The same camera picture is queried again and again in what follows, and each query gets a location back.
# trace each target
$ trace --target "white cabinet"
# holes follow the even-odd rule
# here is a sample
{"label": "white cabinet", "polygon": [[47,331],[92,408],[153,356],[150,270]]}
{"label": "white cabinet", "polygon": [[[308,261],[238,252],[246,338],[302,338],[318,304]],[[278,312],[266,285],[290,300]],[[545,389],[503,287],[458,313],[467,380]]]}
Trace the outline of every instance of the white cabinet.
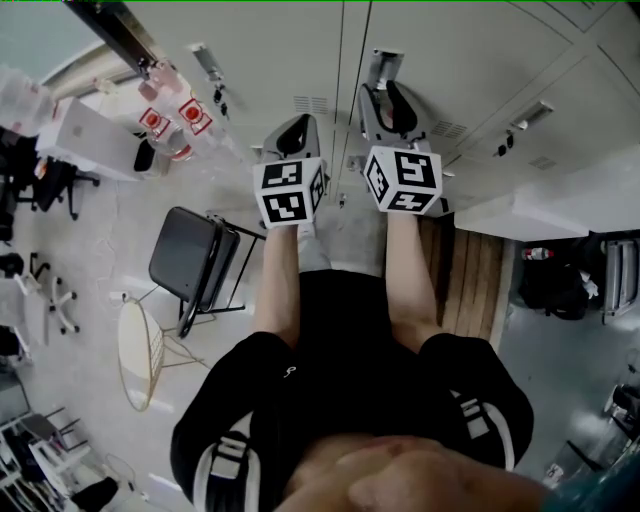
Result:
{"label": "white cabinet", "polygon": [[339,3],[129,3],[128,7],[211,104],[213,88],[189,46],[204,43],[224,74],[234,133],[260,145],[297,113],[318,121],[329,163],[340,59]]}
{"label": "white cabinet", "polygon": [[[543,100],[555,110],[523,132],[509,121]],[[492,156],[514,132],[514,146]],[[628,102],[592,59],[585,57],[557,82],[527,102],[509,120],[474,145],[468,155],[507,169],[537,168],[542,176],[580,169],[633,146],[640,134],[640,112]]]}
{"label": "white cabinet", "polygon": [[[128,5],[211,107],[212,86],[189,47],[210,49],[227,86],[228,127],[247,148],[312,113],[330,198],[362,208],[373,201],[347,162],[369,149],[356,95],[374,49],[403,54],[397,80],[431,113],[433,150],[456,174],[444,187],[452,210],[593,164],[640,133],[640,23],[626,5],[550,2],[535,14],[498,2]],[[509,122],[538,100],[554,113],[493,157]]]}
{"label": "white cabinet", "polygon": [[[397,80],[431,111],[433,149],[446,154],[568,47],[506,3],[375,2],[358,83],[366,81],[374,48],[404,53]],[[347,157],[367,153],[359,122],[356,108]],[[344,166],[347,159],[340,160]],[[342,176],[351,178],[344,167]]]}

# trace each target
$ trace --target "black bag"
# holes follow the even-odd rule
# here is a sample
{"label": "black bag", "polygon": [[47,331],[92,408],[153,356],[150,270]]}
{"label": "black bag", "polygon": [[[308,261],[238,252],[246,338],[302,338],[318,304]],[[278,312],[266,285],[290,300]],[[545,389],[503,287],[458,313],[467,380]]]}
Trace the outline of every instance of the black bag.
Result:
{"label": "black bag", "polygon": [[527,262],[520,295],[531,309],[543,309],[563,320],[580,320],[587,312],[589,294],[580,271],[553,259]]}

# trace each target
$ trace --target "person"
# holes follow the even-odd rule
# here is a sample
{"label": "person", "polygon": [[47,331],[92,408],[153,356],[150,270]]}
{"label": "person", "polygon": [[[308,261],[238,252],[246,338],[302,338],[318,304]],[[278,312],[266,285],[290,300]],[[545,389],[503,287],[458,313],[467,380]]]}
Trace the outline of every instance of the person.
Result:
{"label": "person", "polygon": [[531,406],[487,341],[438,326],[418,218],[388,214],[384,279],[332,270],[300,228],[269,231],[253,334],[174,429],[196,509],[537,510],[544,489],[496,469],[526,451]]}

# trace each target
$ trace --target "red label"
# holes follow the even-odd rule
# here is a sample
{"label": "red label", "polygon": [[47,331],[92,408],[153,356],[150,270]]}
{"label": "red label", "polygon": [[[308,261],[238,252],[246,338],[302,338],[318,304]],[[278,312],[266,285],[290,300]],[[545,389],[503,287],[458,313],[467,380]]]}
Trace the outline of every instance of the red label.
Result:
{"label": "red label", "polygon": [[180,107],[180,115],[191,125],[191,131],[194,135],[198,135],[205,130],[213,120],[204,112],[202,105],[195,99],[191,98]]}
{"label": "red label", "polygon": [[156,137],[160,137],[169,126],[169,120],[149,107],[138,121],[142,126],[153,130]]}

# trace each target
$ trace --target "vent grille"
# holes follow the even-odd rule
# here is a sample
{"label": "vent grille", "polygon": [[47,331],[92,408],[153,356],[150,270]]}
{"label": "vent grille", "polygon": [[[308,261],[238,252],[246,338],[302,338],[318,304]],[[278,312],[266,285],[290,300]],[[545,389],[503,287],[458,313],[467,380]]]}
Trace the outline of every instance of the vent grille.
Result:
{"label": "vent grille", "polygon": [[321,114],[329,113],[327,98],[319,98],[317,96],[294,96],[293,106],[296,112],[304,114]]}
{"label": "vent grille", "polygon": [[438,121],[438,124],[436,124],[431,130],[431,135],[456,140],[459,139],[466,131],[467,127],[462,126],[461,124],[453,124],[448,121]]}
{"label": "vent grille", "polygon": [[541,171],[546,171],[555,167],[558,162],[554,162],[551,158],[547,158],[546,156],[539,156],[535,160],[531,160],[529,165],[535,167],[536,169],[540,169]]}

